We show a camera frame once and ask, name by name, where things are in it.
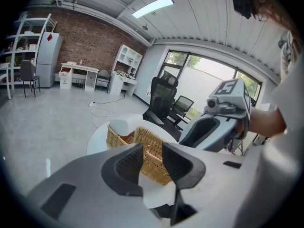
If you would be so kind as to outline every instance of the white robot body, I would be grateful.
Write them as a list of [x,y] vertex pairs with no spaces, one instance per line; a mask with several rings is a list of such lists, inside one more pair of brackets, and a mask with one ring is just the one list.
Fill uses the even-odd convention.
[[[181,134],[179,143],[188,147],[219,152],[234,151],[233,140],[244,139],[250,117],[250,96],[242,79],[223,81],[209,95],[204,114],[193,119]],[[237,133],[239,120],[244,132]]]

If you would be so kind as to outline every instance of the white ceiling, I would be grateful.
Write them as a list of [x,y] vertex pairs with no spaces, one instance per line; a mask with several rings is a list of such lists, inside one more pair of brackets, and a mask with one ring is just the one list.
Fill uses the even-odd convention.
[[132,13],[155,0],[73,1],[119,19],[147,40],[188,38],[219,43],[250,55],[279,75],[277,43],[284,31],[269,21],[241,17],[232,0],[173,0],[174,5],[138,19]]

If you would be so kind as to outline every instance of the brick wall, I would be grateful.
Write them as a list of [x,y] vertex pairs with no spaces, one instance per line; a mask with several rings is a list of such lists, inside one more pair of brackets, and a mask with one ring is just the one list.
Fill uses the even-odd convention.
[[[79,62],[83,65],[111,72],[115,57],[122,44],[144,56],[147,47],[126,32],[95,17],[58,8],[29,9],[33,17],[47,17],[57,21],[54,32],[60,33],[63,43],[58,57],[57,71],[61,63]],[[117,68],[126,71],[123,65]]]

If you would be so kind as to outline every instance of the white bookshelf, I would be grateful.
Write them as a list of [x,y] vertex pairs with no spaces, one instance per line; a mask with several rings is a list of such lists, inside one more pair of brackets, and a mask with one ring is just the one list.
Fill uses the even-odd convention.
[[[24,53],[32,53],[34,54],[34,65],[36,65],[36,60],[37,60],[37,55],[39,52],[39,46],[41,42],[41,38],[43,33],[47,30],[47,27],[52,27],[54,29],[56,22],[54,22],[51,19],[51,14],[48,15],[46,18],[28,18],[28,13],[23,13],[21,15],[21,18],[19,20],[16,20],[13,22],[13,28],[18,28],[16,35],[8,35],[5,37],[7,41],[10,43],[13,42],[13,49],[11,51],[3,52],[0,54],[0,57],[4,55],[9,55],[11,56],[10,60],[10,80],[11,82],[9,83],[11,85],[11,88],[14,90],[15,87],[14,85],[21,85],[23,84],[22,81],[14,81],[14,69],[20,69],[19,66],[15,66],[15,55],[16,54],[24,54]],[[21,30],[23,27],[28,27],[28,31],[31,31],[33,26],[42,26],[41,32],[40,33],[23,33],[21,34]],[[18,42],[24,39],[37,39],[37,45],[35,50],[17,50],[17,44]]]
[[115,58],[112,71],[115,71],[115,67],[117,62],[123,63],[128,66],[127,73],[133,77],[135,77],[138,66],[142,60],[142,55],[127,47],[126,45],[121,45],[117,56]]

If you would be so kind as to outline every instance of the fluorescent light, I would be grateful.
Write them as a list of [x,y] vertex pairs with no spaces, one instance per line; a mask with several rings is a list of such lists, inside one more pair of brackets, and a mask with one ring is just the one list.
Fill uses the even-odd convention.
[[135,18],[138,19],[142,15],[145,15],[147,13],[150,13],[150,12],[154,11],[154,10],[157,10],[157,9],[160,9],[160,8],[172,5],[172,4],[174,4],[174,2],[172,0],[156,0],[156,1],[154,1],[150,4],[148,4],[148,5],[144,6],[143,8],[137,10],[132,15]]

